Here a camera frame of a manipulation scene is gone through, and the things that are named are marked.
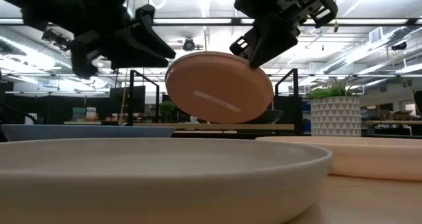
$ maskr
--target white planter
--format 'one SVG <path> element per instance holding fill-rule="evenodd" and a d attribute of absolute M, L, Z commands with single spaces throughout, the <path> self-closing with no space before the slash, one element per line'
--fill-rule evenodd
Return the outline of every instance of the white planter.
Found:
<path fill-rule="evenodd" d="M 333 97 L 311 101 L 312 136 L 360 136 L 358 97 Z"/>

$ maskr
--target potted plant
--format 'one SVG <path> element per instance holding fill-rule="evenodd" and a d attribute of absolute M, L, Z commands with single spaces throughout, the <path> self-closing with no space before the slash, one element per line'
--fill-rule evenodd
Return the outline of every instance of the potted plant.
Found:
<path fill-rule="evenodd" d="M 360 136 L 359 98 L 345 80 L 334 79 L 325 88 L 314 89 L 311 98 L 312 136 Z"/>
<path fill-rule="evenodd" d="M 164 117 L 163 121 L 165 123 L 171 122 L 171 115 L 176 110 L 176 106 L 171 101 L 163 101 L 160 104 L 160 113 L 161 116 Z"/>

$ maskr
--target ceiling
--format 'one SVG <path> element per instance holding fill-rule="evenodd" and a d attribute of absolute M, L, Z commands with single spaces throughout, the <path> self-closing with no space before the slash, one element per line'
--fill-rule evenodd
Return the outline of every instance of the ceiling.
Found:
<path fill-rule="evenodd" d="M 246 16 L 233 8 L 234 0 L 128 0 L 129 10 L 137 9 L 144 4 L 152 3 L 158 6 L 156 18 L 233 18 Z M 422 0 L 336 0 L 339 13 L 338 18 L 422 18 Z M 0 1 L 0 18 L 20 18 L 20 10 L 4 1 Z M 68 55 L 62 55 L 58 48 L 52 45 L 45 45 L 41 40 L 42 32 L 27 26 L 0 26 L 4 30 L 14 32 L 22 36 L 20 44 L 26 47 L 39 49 L 40 53 L 45 53 L 53 57 L 56 61 L 69 63 Z M 72 34 L 59 27 L 52 27 L 53 30 L 71 39 Z M 154 30 L 169 45 L 177 47 L 185 38 L 193 38 L 197 45 L 207 45 L 210 51 L 229 52 L 229 46 L 240 36 L 250 29 L 250 26 L 155 26 Z M 298 68 L 299 74 L 320 73 L 329 62 L 338 59 L 350 53 L 354 49 L 362 46 L 369 40 L 369 33 L 376 27 L 339 27 L 334 32 L 333 27 L 322 27 L 318 30 L 310 26 L 301 26 L 301 35 L 297 46 L 282 53 L 277 58 L 271 60 L 262 66 L 268 74 L 285 74 L 292 68 Z M 409 52 L 419 49 L 422 45 L 420 32 L 404 38 L 407 41 L 405 51 L 391 51 L 387 53 L 385 47 L 379 47 L 364 57 L 359 57 L 341 69 L 331 72 L 332 74 L 350 74 L 358 73 L 364 69 L 377 64 L 391 60 L 391 58 L 405 55 Z M 177 50 L 177 56 L 185 55 L 187 52 Z M 109 63 L 100 62 L 101 73 L 111 73 Z M 400 69 L 401 63 L 396 63 L 395 69 Z M 137 69 L 145 74 L 162 74 L 166 69 Z M 151 80 L 159 82 L 161 89 L 164 90 L 163 76 L 149 76 Z"/>

